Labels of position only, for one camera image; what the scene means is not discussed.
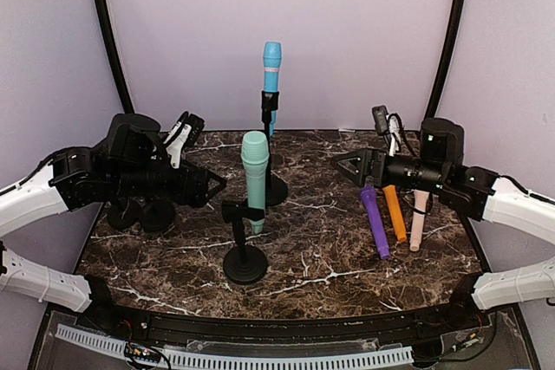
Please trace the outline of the purple microphone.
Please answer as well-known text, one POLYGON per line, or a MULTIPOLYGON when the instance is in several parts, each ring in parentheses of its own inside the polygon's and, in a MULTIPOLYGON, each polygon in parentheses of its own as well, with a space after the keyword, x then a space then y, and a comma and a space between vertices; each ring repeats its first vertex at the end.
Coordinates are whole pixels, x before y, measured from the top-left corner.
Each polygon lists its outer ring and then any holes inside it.
POLYGON ((379 257, 382 260, 388 260, 390 259, 389 242, 383 227, 375 189, 371 185, 363 187, 360 191, 360 199, 368 215, 379 257))

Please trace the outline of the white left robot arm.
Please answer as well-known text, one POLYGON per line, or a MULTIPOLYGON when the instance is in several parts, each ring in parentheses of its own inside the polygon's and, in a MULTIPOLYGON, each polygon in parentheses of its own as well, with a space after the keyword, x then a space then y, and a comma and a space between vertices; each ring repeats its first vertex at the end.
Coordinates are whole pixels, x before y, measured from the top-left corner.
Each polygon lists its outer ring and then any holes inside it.
POLYGON ((1 234, 105 202, 115 230, 134 224, 148 232, 168 228, 176 205, 203 207, 226 187, 224 178, 182 157, 204 126, 199 116, 184 112, 164 134, 146 115, 115 115, 106 138, 95 146, 53 152, 27 177, 2 189, 1 234))

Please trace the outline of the black stand of blue microphone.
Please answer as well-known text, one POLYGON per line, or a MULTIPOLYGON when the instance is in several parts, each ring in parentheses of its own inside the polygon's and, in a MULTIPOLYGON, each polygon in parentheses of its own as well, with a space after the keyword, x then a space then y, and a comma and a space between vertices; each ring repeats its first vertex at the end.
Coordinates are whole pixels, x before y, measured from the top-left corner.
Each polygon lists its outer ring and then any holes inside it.
POLYGON ((278 92, 261 92, 261 110, 261 120, 264 124, 264 134, 270 155, 265 172, 266 205, 268 207, 274 207, 282 204, 288 197, 287 184, 271 172, 271 121, 272 111, 278 110, 278 92))

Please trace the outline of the black stand of mint microphone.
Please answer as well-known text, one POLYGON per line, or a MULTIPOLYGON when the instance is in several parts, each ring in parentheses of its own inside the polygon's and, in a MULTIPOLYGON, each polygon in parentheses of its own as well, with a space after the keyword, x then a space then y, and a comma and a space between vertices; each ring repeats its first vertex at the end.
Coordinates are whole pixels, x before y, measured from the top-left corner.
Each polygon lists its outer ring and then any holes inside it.
POLYGON ((221 212, 224 222, 232 225, 234 239, 223 260, 225 276, 237 285, 259 282, 268 269, 268 259, 262 250, 246 243, 244 220, 263 220, 264 210, 248 207, 246 201, 223 201, 221 212))

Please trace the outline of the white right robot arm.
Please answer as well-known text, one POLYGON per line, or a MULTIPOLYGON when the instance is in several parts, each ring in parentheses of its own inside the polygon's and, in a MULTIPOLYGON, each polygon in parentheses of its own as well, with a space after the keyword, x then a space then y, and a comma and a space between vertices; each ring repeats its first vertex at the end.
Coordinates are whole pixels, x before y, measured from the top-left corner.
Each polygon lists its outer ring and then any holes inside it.
MULTIPOLYGON (((477 221, 502 224, 554 242, 554 201, 514 178, 480 166, 464 166, 464 129, 450 120, 421 123, 420 153, 389 156, 375 148, 337 155, 331 164, 356 186, 371 183, 427 191, 449 209, 477 221)), ((463 296, 447 305, 442 321, 460 330, 476 315, 500 305, 554 296, 554 261, 484 273, 463 281, 463 296)))

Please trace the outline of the mint green microphone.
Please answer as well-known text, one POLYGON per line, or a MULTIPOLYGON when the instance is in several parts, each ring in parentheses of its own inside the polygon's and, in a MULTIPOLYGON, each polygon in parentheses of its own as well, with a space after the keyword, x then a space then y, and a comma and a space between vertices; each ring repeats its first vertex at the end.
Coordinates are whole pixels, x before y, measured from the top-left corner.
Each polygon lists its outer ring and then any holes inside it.
POLYGON ((245 133, 242 139, 241 160, 245 170, 249 208, 266 208, 266 169, 269 158, 265 134, 259 131, 245 133))

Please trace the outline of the orange microphone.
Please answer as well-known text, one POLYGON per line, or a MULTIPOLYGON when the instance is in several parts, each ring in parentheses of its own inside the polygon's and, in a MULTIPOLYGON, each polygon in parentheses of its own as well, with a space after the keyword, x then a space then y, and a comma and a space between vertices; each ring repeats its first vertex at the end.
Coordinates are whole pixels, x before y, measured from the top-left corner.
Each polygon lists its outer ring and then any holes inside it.
POLYGON ((396 239, 399 243, 405 243, 407 239, 407 231, 399 198, 394 185, 388 185, 383 189, 386 198, 391 223, 394 228, 396 239))

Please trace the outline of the beige microphone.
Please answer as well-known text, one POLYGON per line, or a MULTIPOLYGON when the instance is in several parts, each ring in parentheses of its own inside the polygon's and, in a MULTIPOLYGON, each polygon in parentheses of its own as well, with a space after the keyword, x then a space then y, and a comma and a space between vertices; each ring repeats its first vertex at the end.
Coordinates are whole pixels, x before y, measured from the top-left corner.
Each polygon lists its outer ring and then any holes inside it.
POLYGON ((413 220, 410 233, 409 249, 416 252, 421 247, 425 217, 428 208, 429 193, 414 190, 413 220))

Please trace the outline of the blue microphone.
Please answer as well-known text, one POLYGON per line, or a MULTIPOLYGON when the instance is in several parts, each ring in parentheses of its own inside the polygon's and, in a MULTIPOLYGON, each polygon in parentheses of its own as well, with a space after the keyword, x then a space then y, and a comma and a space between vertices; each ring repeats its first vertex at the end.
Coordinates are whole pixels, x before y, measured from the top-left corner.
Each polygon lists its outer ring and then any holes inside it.
POLYGON ((269 119, 268 136, 274 134, 274 127, 278 110, 278 84, 279 71, 282 63, 282 44, 280 42, 266 42, 264 45, 264 94, 269 98, 271 104, 271 116, 269 119))

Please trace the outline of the black stand of beige microphone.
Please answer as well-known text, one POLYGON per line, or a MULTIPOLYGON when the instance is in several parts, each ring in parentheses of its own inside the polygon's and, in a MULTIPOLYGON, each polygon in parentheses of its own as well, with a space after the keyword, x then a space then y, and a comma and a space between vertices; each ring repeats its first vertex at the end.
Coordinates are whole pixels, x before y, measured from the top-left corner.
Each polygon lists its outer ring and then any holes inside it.
POLYGON ((175 215, 171 202, 165 199, 153 199, 141 208, 139 223, 145 232, 161 232, 169 229, 175 215))

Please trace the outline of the black stand of orange microphone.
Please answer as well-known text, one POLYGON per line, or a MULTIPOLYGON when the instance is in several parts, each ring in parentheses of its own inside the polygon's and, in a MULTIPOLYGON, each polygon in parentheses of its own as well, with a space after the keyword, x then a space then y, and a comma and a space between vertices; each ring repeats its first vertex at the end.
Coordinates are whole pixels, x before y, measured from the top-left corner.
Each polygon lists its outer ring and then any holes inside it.
POLYGON ((108 209, 108 224, 115 230, 124 230, 133 226, 139 219, 140 206, 130 198, 116 198, 108 209))

